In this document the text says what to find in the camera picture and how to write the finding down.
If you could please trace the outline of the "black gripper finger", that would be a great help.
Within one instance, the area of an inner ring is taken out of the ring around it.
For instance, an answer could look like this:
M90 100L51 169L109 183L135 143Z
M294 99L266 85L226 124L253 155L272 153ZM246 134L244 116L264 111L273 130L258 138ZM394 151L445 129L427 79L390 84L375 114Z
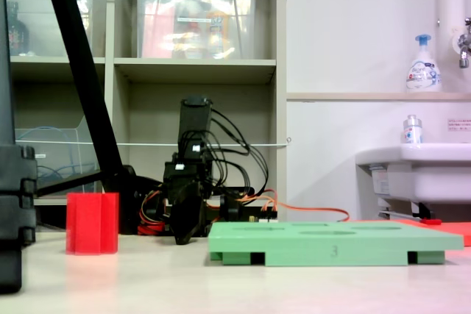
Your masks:
M191 239L191 207L187 201L172 205L170 228L177 245L186 245Z
M184 239L190 240L195 236L203 236L206 231L206 211L202 187L199 182L192 182L185 189L183 210L185 211Z

